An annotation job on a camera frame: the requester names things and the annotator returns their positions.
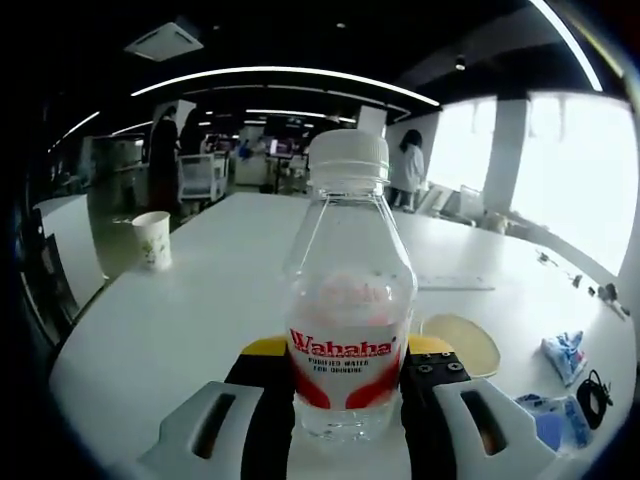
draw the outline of white coat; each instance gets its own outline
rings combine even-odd
[[[414,193],[425,176],[422,150],[415,145],[407,145],[407,151],[403,152],[397,147],[391,154],[390,163],[389,186]]]

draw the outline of bright window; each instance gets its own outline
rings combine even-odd
[[[454,190],[461,185],[480,191],[484,188],[496,108],[496,97],[444,107],[438,119],[427,180]]]
[[[638,193],[633,117],[621,101],[532,94],[512,209],[617,275]]]

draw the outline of plastic water bottle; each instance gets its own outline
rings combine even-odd
[[[372,439],[388,426],[416,277],[384,198],[386,141],[316,137],[311,204],[285,264],[296,415],[311,435]]]

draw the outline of black cable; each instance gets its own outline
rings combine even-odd
[[[591,430],[595,430],[602,423],[602,418],[607,411],[607,405],[613,405],[609,390],[611,390],[611,384],[608,386],[603,385],[600,380],[600,375],[598,375],[598,372],[595,370],[591,370],[591,372],[589,372],[589,378],[578,387],[576,398],[578,399],[580,407],[582,407],[582,411]],[[591,408],[592,396],[598,404],[597,411]]]

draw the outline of desk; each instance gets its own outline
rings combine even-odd
[[[270,174],[273,173],[273,193],[278,195],[280,191],[280,177],[282,176],[282,162],[291,161],[293,155],[269,155],[267,157],[267,164],[269,165]]]
[[[116,168],[114,173],[119,177],[121,194],[124,196],[127,189],[133,189],[134,206],[146,207],[149,203],[149,192],[147,191],[148,163],[134,163],[124,167]]]
[[[283,332],[276,279],[307,206],[298,198],[234,194],[172,234],[170,270],[131,270],[86,312],[60,353],[50,386],[103,465],[145,452],[157,441],[160,421],[206,382],[224,379],[244,346]],[[631,319],[620,319],[541,266],[527,242],[416,215],[395,218],[417,273],[481,274],[495,285],[488,292],[421,291],[415,308],[482,325],[502,354],[491,381],[506,394],[565,395],[538,351],[540,339],[585,331],[587,370],[596,368],[613,384],[614,402],[593,442],[576,453],[592,462],[633,400]],[[362,452],[354,473],[353,459],[349,465],[327,462],[294,432],[288,478],[410,478],[399,421],[383,442]]]

